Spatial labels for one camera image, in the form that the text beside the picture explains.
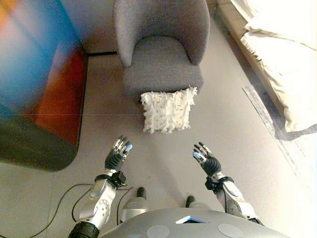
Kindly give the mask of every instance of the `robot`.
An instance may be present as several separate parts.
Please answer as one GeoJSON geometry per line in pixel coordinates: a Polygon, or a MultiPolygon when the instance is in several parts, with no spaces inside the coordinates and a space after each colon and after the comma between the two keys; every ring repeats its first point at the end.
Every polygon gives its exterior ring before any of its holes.
{"type": "Polygon", "coordinates": [[[206,188],[217,196],[224,213],[211,210],[192,196],[187,198],[186,208],[149,211],[145,190],[139,188],[137,197],[124,205],[121,223],[99,236],[109,220],[116,190],[125,186],[126,177],[120,169],[131,149],[127,137],[118,138],[69,238],[287,238],[263,225],[234,180],[222,173],[220,162],[201,142],[194,145],[193,157],[206,172],[206,188]]]}

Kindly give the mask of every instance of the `white wall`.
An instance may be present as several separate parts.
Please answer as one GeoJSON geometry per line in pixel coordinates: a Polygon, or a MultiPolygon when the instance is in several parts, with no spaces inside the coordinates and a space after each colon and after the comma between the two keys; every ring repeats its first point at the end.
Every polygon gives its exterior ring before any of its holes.
{"type": "Polygon", "coordinates": [[[60,0],[87,53],[116,51],[114,0],[60,0]]]}

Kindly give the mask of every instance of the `robot finger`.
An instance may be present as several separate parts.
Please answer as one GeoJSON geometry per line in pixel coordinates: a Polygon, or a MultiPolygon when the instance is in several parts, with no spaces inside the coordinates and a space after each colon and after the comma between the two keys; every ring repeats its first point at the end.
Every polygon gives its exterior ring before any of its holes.
{"type": "Polygon", "coordinates": [[[122,157],[127,156],[131,149],[132,149],[132,144],[130,143],[130,141],[128,141],[127,143],[125,143],[124,147],[120,151],[120,155],[122,157]]]}
{"type": "Polygon", "coordinates": [[[194,147],[197,148],[200,151],[200,153],[202,153],[203,155],[205,155],[205,156],[208,155],[207,152],[204,150],[204,148],[202,148],[196,144],[194,145],[194,147]]]}
{"type": "Polygon", "coordinates": [[[203,156],[201,153],[198,153],[196,151],[193,152],[193,157],[200,163],[203,164],[207,161],[207,158],[203,156]]]}
{"type": "Polygon", "coordinates": [[[115,144],[113,145],[113,150],[117,150],[118,149],[118,147],[119,147],[119,144],[120,144],[120,142],[121,142],[121,140],[123,139],[123,135],[121,135],[118,139],[117,139],[117,141],[115,142],[115,144]]]}
{"type": "Polygon", "coordinates": [[[203,148],[204,148],[204,150],[206,150],[207,151],[207,153],[209,153],[209,155],[211,155],[212,154],[212,152],[211,152],[211,150],[206,146],[206,145],[204,145],[203,143],[201,143],[201,142],[199,142],[199,145],[200,146],[202,146],[203,148]]]}
{"type": "Polygon", "coordinates": [[[121,150],[122,150],[122,147],[124,145],[124,143],[127,141],[127,137],[125,136],[123,139],[121,139],[119,145],[118,145],[118,149],[117,149],[117,152],[120,153],[121,150]]]}

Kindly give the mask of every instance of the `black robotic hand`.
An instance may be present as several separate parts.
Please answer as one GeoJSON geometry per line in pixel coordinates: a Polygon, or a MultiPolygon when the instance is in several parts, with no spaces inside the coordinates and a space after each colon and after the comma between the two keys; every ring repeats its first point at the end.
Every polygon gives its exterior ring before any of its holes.
{"type": "Polygon", "coordinates": [[[199,142],[199,145],[194,145],[194,147],[193,156],[208,176],[221,172],[220,162],[212,156],[212,152],[206,145],[199,142]]]}
{"type": "Polygon", "coordinates": [[[118,172],[131,149],[132,144],[127,137],[120,136],[106,157],[105,168],[118,172]]]}

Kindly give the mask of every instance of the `circular sensor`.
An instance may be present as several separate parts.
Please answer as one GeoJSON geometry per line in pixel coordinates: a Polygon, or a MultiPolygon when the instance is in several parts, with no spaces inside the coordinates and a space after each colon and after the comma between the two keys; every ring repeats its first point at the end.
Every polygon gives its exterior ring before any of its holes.
{"type": "Polygon", "coordinates": [[[242,231],[233,225],[220,224],[218,226],[218,229],[223,235],[230,237],[230,238],[242,238],[243,237],[242,231]]]}
{"type": "Polygon", "coordinates": [[[148,238],[166,238],[169,235],[169,228],[163,225],[152,226],[147,231],[148,238]]]}

